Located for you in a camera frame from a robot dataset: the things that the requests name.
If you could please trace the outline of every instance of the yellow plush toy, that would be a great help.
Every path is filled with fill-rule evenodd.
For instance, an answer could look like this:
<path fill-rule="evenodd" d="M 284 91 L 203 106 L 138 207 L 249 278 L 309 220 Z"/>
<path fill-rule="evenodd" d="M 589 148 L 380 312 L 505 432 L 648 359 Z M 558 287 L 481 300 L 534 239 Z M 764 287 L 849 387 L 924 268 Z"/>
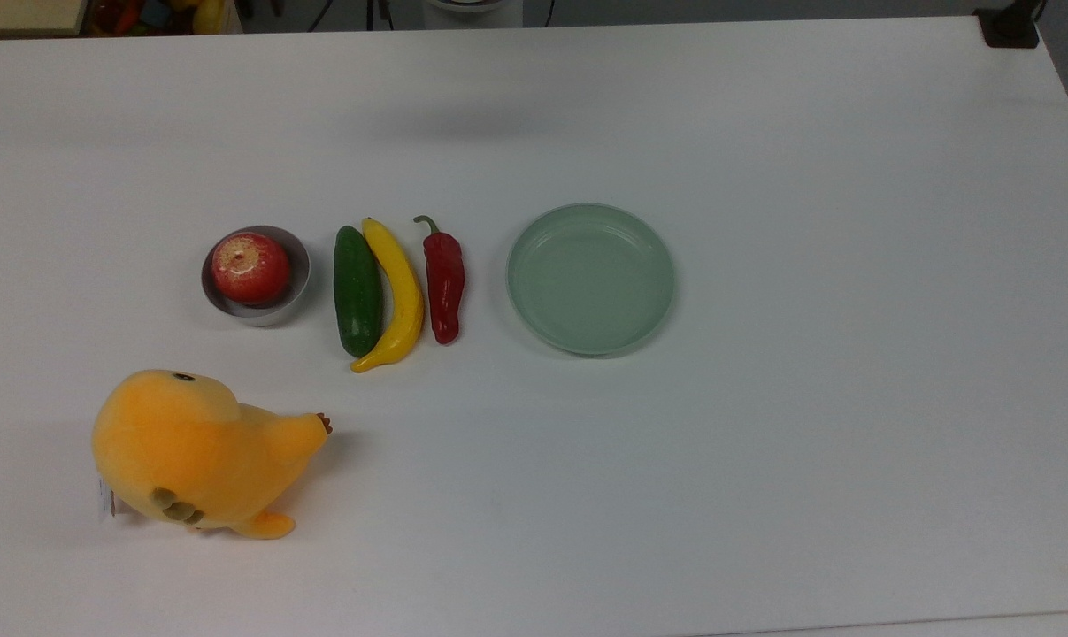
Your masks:
<path fill-rule="evenodd" d="M 273 540 L 294 521 L 266 511 L 332 431 L 323 414 L 280 417 L 235 402 L 214 378 L 137 372 L 93 426 L 101 479 L 153 519 Z"/>

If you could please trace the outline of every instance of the green cucumber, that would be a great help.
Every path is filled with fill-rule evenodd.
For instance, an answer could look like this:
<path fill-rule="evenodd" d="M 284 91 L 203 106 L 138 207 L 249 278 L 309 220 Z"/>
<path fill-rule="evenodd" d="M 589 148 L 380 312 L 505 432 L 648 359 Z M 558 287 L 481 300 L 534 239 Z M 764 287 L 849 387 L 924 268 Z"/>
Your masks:
<path fill-rule="evenodd" d="M 333 306 L 344 351 L 357 358 L 372 352 L 384 324 L 384 291 L 373 250 L 351 226 L 337 231 L 333 246 Z"/>

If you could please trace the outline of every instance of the light green plate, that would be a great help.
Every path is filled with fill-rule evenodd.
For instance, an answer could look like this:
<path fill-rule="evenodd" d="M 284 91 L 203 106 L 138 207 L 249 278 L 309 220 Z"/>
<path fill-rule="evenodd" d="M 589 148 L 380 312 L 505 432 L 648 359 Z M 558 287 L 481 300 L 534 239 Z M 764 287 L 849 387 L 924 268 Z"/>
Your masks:
<path fill-rule="evenodd" d="M 583 356 L 622 354 L 650 336 L 675 294 L 675 267 L 655 231 L 624 211 L 550 211 L 509 251 L 506 285 L 534 335 Z"/>

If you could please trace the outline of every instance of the black clamp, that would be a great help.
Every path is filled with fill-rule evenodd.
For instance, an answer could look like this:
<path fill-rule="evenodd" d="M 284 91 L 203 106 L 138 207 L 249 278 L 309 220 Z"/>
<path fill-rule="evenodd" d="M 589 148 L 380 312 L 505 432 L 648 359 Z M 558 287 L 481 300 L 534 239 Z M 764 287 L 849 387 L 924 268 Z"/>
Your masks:
<path fill-rule="evenodd" d="M 1046 0 L 1015 0 L 1005 9 L 975 9 L 974 15 L 983 25 L 983 37 L 990 47 L 1036 49 L 1036 44 L 1040 42 L 1036 20 L 1045 11 L 1045 3 Z"/>

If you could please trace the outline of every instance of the pepper stem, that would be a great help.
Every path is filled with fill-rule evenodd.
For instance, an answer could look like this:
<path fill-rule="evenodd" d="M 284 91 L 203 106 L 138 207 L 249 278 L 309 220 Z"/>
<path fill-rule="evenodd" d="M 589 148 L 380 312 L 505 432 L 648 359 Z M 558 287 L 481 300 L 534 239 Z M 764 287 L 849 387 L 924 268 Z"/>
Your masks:
<path fill-rule="evenodd" d="M 438 234 L 438 231 L 440 231 L 440 229 L 436 226 L 436 222 L 431 221 L 431 217 L 427 217 L 425 214 L 421 214 L 420 217 L 413 218 L 412 221 L 415 221 L 417 223 L 420 221 L 427 222 L 427 224 L 431 227 L 433 234 Z"/>

